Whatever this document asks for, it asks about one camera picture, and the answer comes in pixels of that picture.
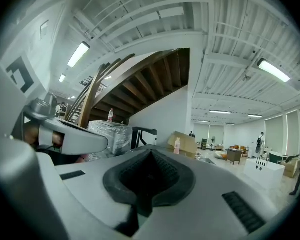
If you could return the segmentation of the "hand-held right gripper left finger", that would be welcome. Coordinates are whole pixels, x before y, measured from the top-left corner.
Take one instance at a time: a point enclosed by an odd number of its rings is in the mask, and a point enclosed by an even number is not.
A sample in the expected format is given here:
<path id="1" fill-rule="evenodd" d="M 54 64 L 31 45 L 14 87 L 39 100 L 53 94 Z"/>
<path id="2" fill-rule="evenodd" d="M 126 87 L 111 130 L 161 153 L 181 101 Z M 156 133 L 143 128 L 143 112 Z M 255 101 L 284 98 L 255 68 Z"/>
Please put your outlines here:
<path id="1" fill-rule="evenodd" d="M 153 238 L 154 153 L 58 166 L 75 203 L 64 217 L 70 238 Z"/>

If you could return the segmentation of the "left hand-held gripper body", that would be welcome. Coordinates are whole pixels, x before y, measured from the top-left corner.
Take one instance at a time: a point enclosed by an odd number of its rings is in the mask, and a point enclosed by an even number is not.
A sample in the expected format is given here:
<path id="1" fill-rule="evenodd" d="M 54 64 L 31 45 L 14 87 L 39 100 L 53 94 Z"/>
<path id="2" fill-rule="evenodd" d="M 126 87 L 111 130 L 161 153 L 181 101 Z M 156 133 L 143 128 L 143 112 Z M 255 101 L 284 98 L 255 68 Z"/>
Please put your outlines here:
<path id="1" fill-rule="evenodd" d="M 25 139 L 24 118 L 42 124 L 55 117 L 57 97 L 47 93 L 26 55 L 0 70 L 0 136 Z"/>

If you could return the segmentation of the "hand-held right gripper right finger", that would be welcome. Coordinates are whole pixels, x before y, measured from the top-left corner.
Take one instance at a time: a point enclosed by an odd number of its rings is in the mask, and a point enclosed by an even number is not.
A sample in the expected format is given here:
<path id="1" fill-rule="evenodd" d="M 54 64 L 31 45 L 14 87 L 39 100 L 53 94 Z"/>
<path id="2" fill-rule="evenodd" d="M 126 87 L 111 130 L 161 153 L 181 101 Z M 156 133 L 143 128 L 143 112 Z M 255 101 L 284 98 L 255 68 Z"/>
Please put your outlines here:
<path id="1" fill-rule="evenodd" d="M 155 207 L 137 232 L 137 240 L 269 240 L 278 210 L 233 173 L 211 163 L 163 151 L 167 157 L 187 166 L 195 175 L 192 192 L 175 206 Z M 224 199 L 237 193 L 264 221 L 248 232 Z"/>

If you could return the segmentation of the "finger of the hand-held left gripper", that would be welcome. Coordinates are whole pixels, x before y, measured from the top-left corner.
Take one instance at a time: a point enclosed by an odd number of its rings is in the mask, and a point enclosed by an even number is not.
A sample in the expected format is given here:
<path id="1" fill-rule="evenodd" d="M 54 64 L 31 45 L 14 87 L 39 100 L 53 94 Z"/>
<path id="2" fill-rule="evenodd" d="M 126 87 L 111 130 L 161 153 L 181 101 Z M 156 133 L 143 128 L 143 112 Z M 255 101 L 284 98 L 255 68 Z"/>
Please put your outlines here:
<path id="1" fill-rule="evenodd" d="M 104 151 L 109 144 L 106 137 L 98 135 L 64 120 L 56 121 L 56 132 L 63 134 L 61 154 L 86 155 Z"/>

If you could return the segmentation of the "person's left hand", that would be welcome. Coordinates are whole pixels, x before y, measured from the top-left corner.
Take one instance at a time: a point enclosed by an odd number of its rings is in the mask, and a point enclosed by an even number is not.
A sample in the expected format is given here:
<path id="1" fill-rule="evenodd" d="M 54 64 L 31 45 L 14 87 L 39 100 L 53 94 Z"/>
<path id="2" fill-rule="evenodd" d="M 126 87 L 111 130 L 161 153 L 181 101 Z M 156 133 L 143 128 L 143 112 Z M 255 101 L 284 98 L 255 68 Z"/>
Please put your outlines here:
<path id="1" fill-rule="evenodd" d="M 24 141 L 29 145 L 34 145 L 39 141 L 40 125 L 30 121 L 23 126 Z M 57 146 L 62 146 L 64 142 L 64 135 L 54 131 L 51 137 L 52 143 Z"/>

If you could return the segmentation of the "plastic-wrapped grey appliance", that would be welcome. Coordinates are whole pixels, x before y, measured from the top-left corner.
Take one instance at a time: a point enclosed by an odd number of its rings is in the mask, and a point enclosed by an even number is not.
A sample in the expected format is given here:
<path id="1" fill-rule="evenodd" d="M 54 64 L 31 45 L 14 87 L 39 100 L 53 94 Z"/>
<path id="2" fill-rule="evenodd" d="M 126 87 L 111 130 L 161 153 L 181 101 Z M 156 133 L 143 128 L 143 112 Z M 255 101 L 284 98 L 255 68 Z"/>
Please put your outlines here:
<path id="1" fill-rule="evenodd" d="M 131 126 L 95 120 L 89 122 L 88 130 L 104 136 L 108 140 L 107 148 L 104 151 L 89 155 L 90 161 L 121 156 L 131 150 L 133 137 L 133 128 Z"/>

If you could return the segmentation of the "small wooden cabinet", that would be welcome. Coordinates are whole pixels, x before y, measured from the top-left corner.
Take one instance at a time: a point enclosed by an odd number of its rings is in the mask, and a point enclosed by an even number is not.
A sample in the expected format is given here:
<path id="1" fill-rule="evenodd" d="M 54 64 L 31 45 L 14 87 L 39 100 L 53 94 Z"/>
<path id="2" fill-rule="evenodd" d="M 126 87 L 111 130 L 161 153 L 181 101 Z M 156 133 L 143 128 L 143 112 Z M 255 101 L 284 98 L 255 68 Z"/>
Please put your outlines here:
<path id="1" fill-rule="evenodd" d="M 235 162 L 238 162 L 238 164 L 240 164 L 241 157 L 242 157 L 242 151 L 241 150 L 228 148 L 227 149 L 227 156 L 226 156 L 225 160 L 232 162 L 233 165 L 235 164 Z"/>

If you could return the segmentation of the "large brown cardboard box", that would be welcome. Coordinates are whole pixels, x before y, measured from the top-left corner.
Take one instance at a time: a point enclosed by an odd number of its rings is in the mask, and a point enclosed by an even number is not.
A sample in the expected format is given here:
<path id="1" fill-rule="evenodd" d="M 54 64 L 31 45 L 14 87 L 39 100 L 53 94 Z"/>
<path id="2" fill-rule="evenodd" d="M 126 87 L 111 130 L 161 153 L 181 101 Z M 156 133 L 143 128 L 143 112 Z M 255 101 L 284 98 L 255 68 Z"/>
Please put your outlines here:
<path id="1" fill-rule="evenodd" d="M 167 144 L 174 150 L 176 143 L 178 143 L 180 155 L 195 159 L 198 148 L 194 137 L 175 131 L 170 135 Z"/>

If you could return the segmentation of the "pink bottle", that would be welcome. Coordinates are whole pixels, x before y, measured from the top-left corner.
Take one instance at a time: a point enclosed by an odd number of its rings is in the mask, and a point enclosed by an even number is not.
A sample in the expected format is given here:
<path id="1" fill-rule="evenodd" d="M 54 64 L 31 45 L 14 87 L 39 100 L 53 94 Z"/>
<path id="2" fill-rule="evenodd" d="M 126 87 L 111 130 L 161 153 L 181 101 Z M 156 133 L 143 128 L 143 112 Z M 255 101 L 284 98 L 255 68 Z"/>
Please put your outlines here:
<path id="1" fill-rule="evenodd" d="M 181 140 L 179 137 L 176 138 L 175 143 L 174 143 L 174 150 L 173 153 L 176 155 L 180 154 L 180 147 L 181 147 Z"/>

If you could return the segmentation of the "white bathtub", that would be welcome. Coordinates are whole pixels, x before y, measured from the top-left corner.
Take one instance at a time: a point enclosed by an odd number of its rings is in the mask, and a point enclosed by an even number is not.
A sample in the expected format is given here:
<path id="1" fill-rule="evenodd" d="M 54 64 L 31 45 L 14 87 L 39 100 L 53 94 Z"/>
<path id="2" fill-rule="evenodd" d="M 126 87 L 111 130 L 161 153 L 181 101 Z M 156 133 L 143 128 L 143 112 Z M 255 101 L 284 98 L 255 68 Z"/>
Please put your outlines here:
<path id="1" fill-rule="evenodd" d="M 280 186 L 285 167 L 280 164 L 258 159 L 247 159 L 243 173 L 266 190 Z"/>

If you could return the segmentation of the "white black-trimmed appliance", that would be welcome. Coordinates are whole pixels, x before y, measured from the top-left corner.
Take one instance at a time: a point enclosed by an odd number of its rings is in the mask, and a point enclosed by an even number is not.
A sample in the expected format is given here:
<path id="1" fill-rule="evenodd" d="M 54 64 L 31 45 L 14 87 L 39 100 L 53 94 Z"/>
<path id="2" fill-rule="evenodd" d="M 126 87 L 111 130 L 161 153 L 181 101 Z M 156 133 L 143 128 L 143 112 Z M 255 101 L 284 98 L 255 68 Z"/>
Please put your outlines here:
<path id="1" fill-rule="evenodd" d="M 157 145 L 158 132 L 156 129 L 143 127 L 132 128 L 131 149 L 136 149 L 146 145 Z"/>

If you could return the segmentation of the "dark green bathtub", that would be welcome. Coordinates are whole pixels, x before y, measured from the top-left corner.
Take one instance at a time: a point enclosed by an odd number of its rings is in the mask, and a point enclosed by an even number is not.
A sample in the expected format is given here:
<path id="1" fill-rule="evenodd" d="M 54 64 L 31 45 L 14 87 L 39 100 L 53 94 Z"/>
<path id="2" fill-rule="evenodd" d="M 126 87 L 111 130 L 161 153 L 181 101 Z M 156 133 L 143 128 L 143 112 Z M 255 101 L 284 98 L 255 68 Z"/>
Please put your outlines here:
<path id="1" fill-rule="evenodd" d="M 281 164 L 288 156 L 278 152 L 270 151 L 268 155 L 269 161 L 274 164 Z"/>

